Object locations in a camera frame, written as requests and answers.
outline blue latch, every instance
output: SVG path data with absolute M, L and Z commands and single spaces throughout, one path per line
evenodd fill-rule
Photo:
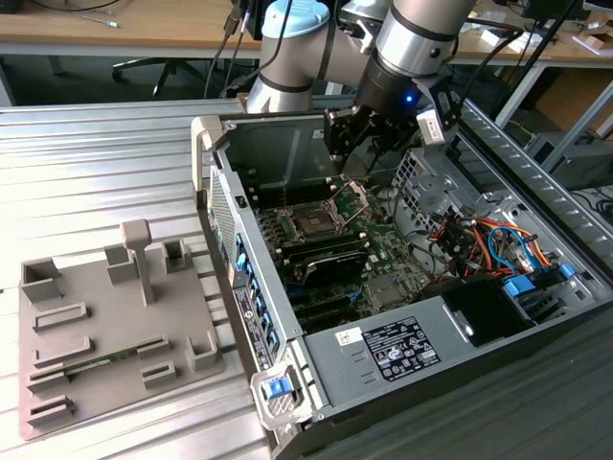
M 559 271 L 561 271 L 562 274 L 566 278 L 572 278 L 573 276 L 575 276 L 575 273 L 576 273 L 575 269 L 570 264 L 562 264 L 562 265 L 560 265 L 559 266 Z
M 247 255 L 243 252 L 242 254 L 240 254 L 238 256 L 238 260 L 237 260 L 237 271 L 242 271 L 245 269 L 245 266 L 247 264 Z
M 266 382 L 264 385 L 264 395 L 268 400 L 274 400 L 281 396 L 289 395 L 292 392 L 289 377 L 281 377 Z
M 273 353 L 277 353 L 277 350 L 279 350 L 279 338 L 277 337 L 277 333 L 275 331 L 270 331 L 268 338 L 271 350 Z
M 261 295 L 259 295 L 256 297 L 256 313 L 258 316 L 261 316 L 261 314 L 264 313 L 264 310 L 266 310 L 266 305 L 264 304 L 264 300 L 261 298 Z
M 267 311 L 261 318 L 261 329 L 266 332 L 268 326 L 272 324 L 272 319 L 270 319 L 270 313 Z
M 526 275 L 514 276 L 505 283 L 505 290 L 512 297 L 518 297 L 534 289 L 536 286 Z

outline metal table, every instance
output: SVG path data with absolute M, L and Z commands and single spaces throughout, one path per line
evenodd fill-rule
M 210 101 L 16 108 L 0 115 L 3 458 L 270 458 L 190 182 L 192 117 L 238 111 L 236 101 Z M 549 180 L 521 166 L 528 160 L 493 122 L 477 116 L 474 107 L 468 111 L 473 128 L 529 184 Z M 561 216 L 576 206 L 572 199 L 560 200 L 553 187 L 539 190 Z M 197 254 L 227 369 L 44 440 L 23 442 L 16 411 L 18 261 L 56 256 L 66 266 L 102 258 L 101 246 L 119 242 L 115 225 L 139 217 L 150 219 L 156 240 L 185 238 Z M 591 241 L 597 225 L 584 227 Z M 611 458 L 612 331 L 610 311 L 535 356 L 316 452 L 312 460 L 406 458 L 408 452 L 421 460 Z
M 264 431 L 192 198 L 190 122 L 236 101 L 34 107 L 0 115 L 0 452 L 18 458 L 269 459 Z M 197 257 L 226 369 L 55 435 L 24 442 L 17 414 L 19 261 L 67 266 L 103 257 L 116 225 L 149 219 L 155 241 Z

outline black cable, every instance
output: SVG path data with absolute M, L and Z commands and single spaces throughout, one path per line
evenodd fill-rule
M 607 195 L 605 192 L 602 191 L 602 187 L 594 187 L 594 190 L 598 195 L 604 196 L 604 199 L 613 199 L 613 196 Z
M 215 66 L 217 64 L 217 61 L 219 60 L 221 52 L 226 47 L 226 43 L 228 43 L 228 38 L 230 38 L 230 35 L 224 34 L 223 40 L 221 40 L 221 43 L 219 43 L 219 47 L 217 48 L 217 51 L 213 56 L 213 60 L 211 60 L 211 64 L 209 64 L 210 67 L 209 73 L 207 74 L 207 82 L 204 83 L 204 99 L 207 99 L 207 94 L 209 93 L 209 85 L 211 84 L 211 79 L 213 78 L 213 71 L 215 70 Z
M 579 0 L 571 0 L 571 2 L 568 4 L 568 7 L 566 8 L 566 11 L 558 19 L 556 19 L 552 27 L 549 28 L 549 30 L 547 31 L 543 39 L 540 41 L 540 43 L 538 44 L 538 46 L 536 47 L 536 49 L 534 50 L 534 52 L 532 53 L 528 61 L 526 62 L 526 65 L 524 65 L 521 74 L 515 80 L 515 83 L 513 84 L 512 88 L 508 91 L 508 94 L 513 94 L 515 92 L 519 84 L 524 80 L 528 72 L 530 72 L 530 69 L 533 68 L 536 60 L 540 58 L 540 55 L 543 53 L 543 50 L 545 50 L 545 47 L 549 44 L 552 38 L 556 36 L 557 30 L 561 27 L 564 20 L 568 17 L 568 15 L 571 13 L 571 11 L 573 10 L 573 8 L 578 2 Z M 503 107 L 505 106 L 505 99 L 506 98 L 503 97 L 502 101 L 497 106 L 495 106 L 489 113 L 489 117 L 492 120 L 494 120 L 502 111 Z
M 496 98 L 494 99 L 494 104 L 492 105 L 492 107 L 498 106 L 498 103 L 500 102 L 500 98 L 502 97 L 503 93 L 505 92 L 505 89 L 507 88 L 507 85 L 511 83 L 512 78 L 515 75 L 515 72 L 517 72 L 517 69 L 521 65 L 522 60 L 524 60 L 524 56 L 526 55 L 526 52 L 528 51 L 528 48 L 530 47 L 530 42 L 533 39 L 533 34 L 534 34 L 534 30 L 535 29 L 536 29 L 536 21 L 533 23 L 533 27 L 530 30 L 530 34 L 528 35 L 528 41 L 526 42 L 526 46 L 524 46 L 524 51 L 522 51 L 521 56 L 519 57 L 519 59 L 517 60 L 517 63 L 515 64 L 515 67 L 509 73 L 509 77 L 503 82 L 503 85 L 498 90 L 498 94 L 496 94 Z
M 289 19 L 289 13 L 291 12 L 291 5 L 293 2 L 294 0 L 288 0 L 287 2 L 287 10 L 285 10 L 284 22 L 281 25 L 281 32 L 279 33 L 279 41 L 277 42 L 277 47 L 275 48 L 275 52 L 273 53 L 272 57 L 265 64 L 258 67 L 256 70 L 251 72 L 246 77 L 244 76 L 239 77 L 235 81 L 230 83 L 230 85 L 223 88 L 223 90 L 221 91 L 221 97 L 223 97 L 229 89 L 241 88 L 244 84 L 246 84 L 253 77 L 255 77 L 259 72 L 261 72 L 262 70 L 264 70 L 266 67 L 268 67 L 270 64 L 274 62 L 274 60 L 277 58 L 277 55 L 279 54 L 279 50 L 281 50 L 281 44 L 284 41 L 285 26 L 287 25 L 287 19 Z
M 611 197 L 597 190 L 594 196 L 601 194 L 601 196 L 606 196 L 606 198 L 599 199 L 596 204 L 592 204 L 587 196 L 581 195 L 579 192 L 571 192 L 571 194 L 584 199 L 592 211 L 598 213 L 606 223 L 613 226 L 613 199 Z
M 430 259 L 432 259 L 432 268 L 430 268 L 430 273 L 434 276 L 434 270 L 437 269 L 437 260 L 434 258 L 434 253 L 432 252 L 432 248 L 434 247 L 434 243 L 431 242 L 428 245 L 428 251 L 430 251 Z
M 484 69 L 484 67 L 486 67 L 486 65 L 488 65 L 488 63 L 493 59 L 493 57 L 496 56 L 498 53 L 500 53 L 500 51 L 503 48 L 505 48 L 512 41 L 514 41 L 516 38 L 518 38 L 524 33 L 524 30 L 521 29 L 520 27 L 513 26 L 511 24 L 501 23 L 501 22 L 485 21 L 483 19 L 473 19 L 473 18 L 467 19 L 466 22 L 470 22 L 472 24 L 480 24 L 482 26 L 495 27 L 497 29 L 503 29 L 503 30 L 507 30 L 510 32 L 514 32 L 514 34 L 511 35 L 509 38 L 507 38 L 502 43 L 500 43 L 498 46 L 496 46 L 493 50 L 491 50 L 491 52 L 489 52 L 489 54 L 481 62 L 481 64 L 477 66 L 477 68 L 472 74 L 472 77 L 470 77 L 468 84 L 466 85 L 463 96 L 460 98 L 460 105 L 464 104 L 466 98 L 468 97 L 468 93 L 470 92 L 470 88 L 472 87 L 473 83 L 477 80 L 477 76 Z
M 522 10 L 522 11 L 518 11 L 518 10 L 514 10 L 513 8 L 511 8 L 511 3 L 508 3 L 508 4 L 507 4 L 507 8 L 508 8 L 509 10 L 511 10 L 512 12 L 514 12 L 515 14 L 519 14 L 520 16 L 521 16 L 521 14 L 524 12 L 523 10 Z
M 122 0 L 112 0 L 111 2 L 106 2 L 100 5 L 96 5 L 95 7 L 83 7 L 83 8 L 59 8 L 52 7 L 50 5 L 45 5 L 44 3 L 38 2 L 37 0 L 31 0 L 32 3 L 38 5 L 39 7 L 46 8 L 47 10 L 53 10 L 54 12 L 90 12 L 92 10 L 97 10 L 104 7 L 110 7 L 111 5 L 115 5 L 116 3 L 121 2 Z
M 230 67 L 228 67 L 228 73 L 226 74 L 226 80 L 223 82 L 224 88 L 230 82 L 230 76 L 232 75 L 232 67 L 234 67 L 234 61 L 237 60 L 238 48 L 240 48 L 240 43 L 242 43 L 242 38 L 244 37 L 244 35 L 245 35 L 245 30 L 242 29 L 240 31 L 240 34 L 238 35 L 237 46 L 234 48 L 234 53 L 232 53 L 232 58 L 230 59 Z
M 453 50 L 451 50 L 451 56 L 456 56 L 456 53 L 458 53 L 458 48 L 460 48 L 460 35 L 459 34 L 456 36 L 456 41 L 453 44 Z
M 340 20 L 340 12 L 341 12 L 341 0 L 334 0 L 334 10 L 332 14 L 334 15 L 334 24 L 339 29 L 341 28 L 341 20 Z
M 221 52 L 226 47 L 228 43 L 228 38 L 237 31 L 238 23 L 240 22 L 240 5 L 235 4 L 232 6 L 228 17 L 226 18 L 226 22 L 223 25 L 223 39 L 219 46 L 217 47 L 217 51 L 213 56 L 213 60 L 211 60 L 211 66 L 209 67 L 209 73 L 207 74 L 207 80 L 204 83 L 204 99 L 207 99 L 209 95 L 209 85 L 211 84 L 211 80 L 213 79 L 213 72 L 215 71 L 215 66 L 217 61 L 219 60 L 219 56 L 221 56 Z
M 228 73 L 226 74 L 226 80 L 223 82 L 223 87 L 225 88 L 230 82 L 230 76 L 232 75 L 232 68 L 235 65 L 235 61 L 237 60 L 238 50 L 240 49 L 240 45 L 242 43 L 242 39 L 245 36 L 245 29 L 247 28 L 247 22 L 249 21 L 249 17 L 251 15 L 251 9 L 253 8 L 253 0 L 249 0 L 249 4 L 247 5 L 247 9 L 245 10 L 245 14 L 242 17 L 242 25 L 240 26 L 240 34 L 238 35 L 237 46 L 234 48 L 234 53 L 232 53 L 232 58 L 230 59 L 230 67 L 228 67 Z

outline orange wire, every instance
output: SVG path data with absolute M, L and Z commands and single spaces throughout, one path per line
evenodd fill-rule
M 481 247 L 481 251 L 484 253 L 486 257 L 486 267 L 488 269 L 491 269 L 491 257 L 489 256 L 489 251 L 486 248 L 486 245 L 483 243 L 483 238 L 481 238 L 481 235 L 479 235 L 479 232 L 477 231 L 476 228 L 475 228 L 475 240 L 477 240 L 477 242 L 479 243 L 479 246 Z
M 524 235 L 527 235 L 529 237 L 532 236 L 532 233 L 530 233 L 528 230 L 524 230 L 523 228 L 520 228 L 517 225 L 512 224 L 510 222 L 501 223 L 501 222 L 497 222 L 496 220 L 492 220 L 490 218 L 477 218 L 475 220 L 477 222 L 483 223 L 484 225 L 487 225 L 488 227 L 491 227 L 491 228 L 496 228 L 496 227 L 500 227 L 500 226 L 506 226 L 506 227 L 512 228 L 513 230 L 517 230 L 518 232 L 523 233 Z M 532 242 L 534 243 L 534 256 L 543 265 L 551 266 L 552 264 L 547 260 L 547 258 L 545 257 L 545 255 L 542 252 L 542 249 L 538 245 L 538 241 L 532 241 Z

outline black cable on desk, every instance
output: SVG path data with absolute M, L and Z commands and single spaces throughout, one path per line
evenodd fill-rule
M 52 7 L 50 5 L 46 5 L 44 3 L 39 2 L 38 0 L 30 0 L 35 5 L 39 7 L 46 8 L 47 10 L 53 10 L 54 12 L 90 12 L 92 10 L 98 10 L 104 7 L 110 7 L 111 5 L 115 5 L 116 3 L 121 2 L 122 0 L 112 0 L 110 2 L 106 2 L 100 5 L 96 5 L 95 7 L 83 7 L 83 8 L 60 8 L 60 7 Z
M 508 44 L 510 44 L 512 41 L 514 41 L 516 38 L 518 38 L 524 33 L 524 30 L 522 28 L 513 26 L 512 24 L 505 24 L 505 23 L 494 22 L 494 21 L 485 21 L 483 19 L 473 19 L 473 18 L 467 19 L 466 22 L 470 22 L 472 24 L 479 24 L 482 26 L 494 27 L 497 29 L 503 29 L 506 31 L 513 32 L 513 35 L 511 35 L 509 38 L 507 38 L 505 41 L 503 41 L 498 46 L 496 46 L 493 50 L 491 50 L 491 52 L 489 52 L 486 58 L 483 59 L 481 64 L 477 66 L 477 68 L 472 74 L 472 77 L 470 77 L 468 84 L 466 85 L 464 94 L 460 98 L 460 105 L 464 104 L 464 101 L 466 100 L 466 98 L 468 97 L 468 93 L 470 92 L 470 88 L 472 87 L 474 82 L 477 80 L 479 73 L 486 67 L 486 65 L 488 65 L 488 63 L 493 59 L 493 57 L 496 56 L 498 53 L 500 53 L 500 51 L 503 48 L 505 48 Z

